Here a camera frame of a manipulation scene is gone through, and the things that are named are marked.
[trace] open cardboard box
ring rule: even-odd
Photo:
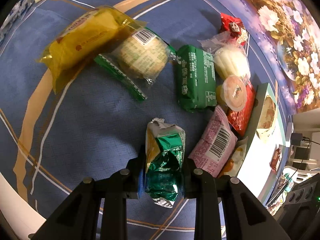
[[[261,117],[263,102],[268,95],[276,105],[276,125],[268,141],[263,141],[258,137],[256,131]],[[273,153],[280,145],[285,145],[284,127],[280,111],[269,83],[261,84],[257,88],[256,102],[244,137],[246,136],[248,137],[246,157],[237,177],[263,202],[265,197],[263,192],[268,191],[267,188],[269,187],[271,189],[273,183],[272,179],[269,178],[273,173],[269,165]]]

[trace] white barcode label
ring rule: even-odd
[[[230,134],[221,126],[216,139],[205,155],[218,164],[229,144],[230,137]]]
[[[135,38],[143,46],[146,46],[150,41],[152,41],[156,37],[156,35],[147,29],[142,29],[134,35],[132,35],[132,37]]]

